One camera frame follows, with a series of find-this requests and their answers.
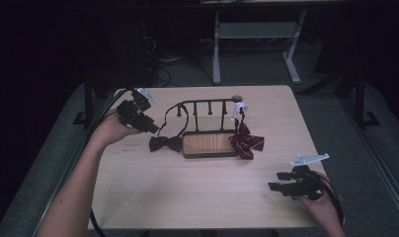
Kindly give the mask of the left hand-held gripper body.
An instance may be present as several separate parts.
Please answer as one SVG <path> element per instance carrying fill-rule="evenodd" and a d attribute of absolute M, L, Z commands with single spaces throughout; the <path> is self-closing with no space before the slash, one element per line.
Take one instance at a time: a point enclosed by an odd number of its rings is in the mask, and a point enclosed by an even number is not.
<path fill-rule="evenodd" d="M 156 100 L 150 95 L 149 91 L 144 88 L 137 88 L 131 91 L 132 99 L 124 100 L 117 106 L 120 122 L 126 126 L 143 130 L 143 124 L 146 121 L 154 122 L 154 119 L 147 116 L 139 107 L 140 99 L 147 99 L 149 102 Z"/>

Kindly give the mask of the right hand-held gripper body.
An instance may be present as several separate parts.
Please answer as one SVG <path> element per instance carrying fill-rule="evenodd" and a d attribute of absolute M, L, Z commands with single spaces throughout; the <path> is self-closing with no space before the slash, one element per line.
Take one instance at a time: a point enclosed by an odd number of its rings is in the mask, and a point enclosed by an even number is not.
<path fill-rule="evenodd" d="M 325 154 L 306 154 L 297 155 L 290 162 L 292 172 L 290 176 L 296 180 L 300 191 L 295 193 L 296 196 L 307 196 L 310 200 L 316 200 L 321 197 L 324 183 L 321 176 L 312 171 L 308 165 L 328 159 L 329 155 Z"/>

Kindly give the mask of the dark maroon bow tie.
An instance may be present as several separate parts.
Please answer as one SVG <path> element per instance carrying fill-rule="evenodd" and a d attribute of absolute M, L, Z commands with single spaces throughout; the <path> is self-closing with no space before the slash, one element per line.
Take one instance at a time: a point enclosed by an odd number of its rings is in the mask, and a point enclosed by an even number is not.
<path fill-rule="evenodd" d="M 186 121 L 184 124 L 184 127 L 179 131 L 179 133 L 175 136 L 172 137 L 167 137 L 167 136 L 161 136 L 160 133 L 162 131 L 162 129 L 167 125 L 167 115 L 168 113 L 170 113 L 171 110 L 173 109 L 177 109 L 177 116 L 180 117 L 181 111 L 185 112 L 186 115 Z M 178 103 L 175 106 L 169 108 L 164 116 L 164 122 L 162 123 L 162 125 L 160 126 L 157 135 L 156 136 L 152 136 L 149 140 L 149 150 L 151 152 L 155 152 L 158 151 L 159 149 L 163 148 L 163 147 L 168 147 L 169 149 L 180 153 L 183 149 L 183 137 L 182 135 L 184 134 L 184 132 L 186 131 L 187 127 L 189 124 L 189 113 L 188 113 L 188 109 L 186 108 L 186 106 L 183 103 Z"/>

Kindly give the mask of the black hook rack wooden tray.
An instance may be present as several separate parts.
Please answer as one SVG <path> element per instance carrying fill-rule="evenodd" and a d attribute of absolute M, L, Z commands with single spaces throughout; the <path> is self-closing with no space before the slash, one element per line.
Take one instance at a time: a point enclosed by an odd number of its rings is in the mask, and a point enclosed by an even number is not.
<path fill-rule="evenodd" d="M 226 99 L 185 100 L 178 111 L 185 106 L 190 119 L 182 133 L 182 154 L 186 159 L 235 157 L 237 152 L 230 144 L 235 125 L 231 123 L 245 108 L 239 95 Z"/>

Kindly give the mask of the person's left hand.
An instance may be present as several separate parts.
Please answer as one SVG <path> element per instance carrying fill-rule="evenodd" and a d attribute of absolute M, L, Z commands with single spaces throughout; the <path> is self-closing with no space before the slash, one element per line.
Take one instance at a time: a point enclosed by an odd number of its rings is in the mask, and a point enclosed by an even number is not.
<path fill-rule="evenodd" d="M 106 148 L 129 135 L 139 133 L 138 129 L 123 125 L 117 113 L 109 113 L 92 133 L 88 144 L 98 148 Z"/>

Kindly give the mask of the person's right hand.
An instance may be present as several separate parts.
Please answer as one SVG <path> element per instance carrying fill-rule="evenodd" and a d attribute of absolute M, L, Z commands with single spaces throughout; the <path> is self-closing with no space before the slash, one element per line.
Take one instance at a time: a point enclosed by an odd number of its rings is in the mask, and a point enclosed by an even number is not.
<path fill-rule="evenodd" d="M 326 232 L 342 229 L 337 210 L 326 193 L 316 200 L 310 200 L 308 197 L 295 197 L 295 199 L 304 205 Z"/>

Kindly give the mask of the black metal stand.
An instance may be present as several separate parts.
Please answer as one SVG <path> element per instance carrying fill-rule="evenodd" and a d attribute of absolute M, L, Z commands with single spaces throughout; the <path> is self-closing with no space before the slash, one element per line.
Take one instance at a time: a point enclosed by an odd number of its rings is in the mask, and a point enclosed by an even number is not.
<path fill-rule="evenodd" d="M 95 70 L 91 69 L 87 72 L 84 83 L 84 111 L 76 115 L 73 123 L 83 124 L 87 127 L 93 119 L 93 74 Z"/>
<path fill-rule="evenodd" d="M 366 129 L 368 126 L 379 126 L 380 122 L 375 114 L 364 110 L 365 81 L 360 68 L 356 70 L 355 82 L 354 118 L 358 126 L 361 129 Z"/>

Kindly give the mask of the red striped bow tie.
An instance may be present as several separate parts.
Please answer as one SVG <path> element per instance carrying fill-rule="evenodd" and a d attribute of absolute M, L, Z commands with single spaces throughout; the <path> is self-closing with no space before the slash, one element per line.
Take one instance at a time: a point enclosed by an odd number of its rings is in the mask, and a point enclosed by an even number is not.
<path fill-rule="evenodd" d="M 250 129 L 244 122 L 246 112 L 247 106 L 245 103 L 238 102 L 235 104 L 231 118 L 235 124 L 235 131 L 229 137 L 229 143 L 241 159 L 253 160 L 254 150 L 264 150 L 265 138 L 251 134 Z"/>

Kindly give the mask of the metal frame rail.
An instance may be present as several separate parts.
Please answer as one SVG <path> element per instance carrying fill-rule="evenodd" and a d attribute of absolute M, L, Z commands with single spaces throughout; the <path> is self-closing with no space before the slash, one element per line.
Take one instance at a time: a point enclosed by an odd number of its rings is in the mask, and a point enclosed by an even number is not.
<path fill-rule="evenodd" d="M 363 122 L 357 122 L 352 101 L 339 105 L 348 129 L 345 166 L 359 178 L 356 189 L 363 200 L 375 206 L 384 202 L 399 214 L 399 121 L 382 100 L 368 105 Z"/>

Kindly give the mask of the white metal desk frame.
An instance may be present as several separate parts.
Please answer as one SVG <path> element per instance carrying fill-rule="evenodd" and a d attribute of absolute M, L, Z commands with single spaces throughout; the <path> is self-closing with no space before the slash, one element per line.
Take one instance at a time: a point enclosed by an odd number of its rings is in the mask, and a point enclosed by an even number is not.
<path fill-rule="evenodd" d="M 212 83 L 221 83 L 219 41 L 220 40 L 261 40 L 290 39 L 290 47 L 282 53 L 289 77 L 294 84 L 301 80 L 293 62 L 293 55 L 298 43 L 306 10 L 301 10 L 295 22 L 257 22 L 257 23 L 226 23 L 220 21 L 220 13 L 214 14 L 214 34 L 212 53 Z"/>

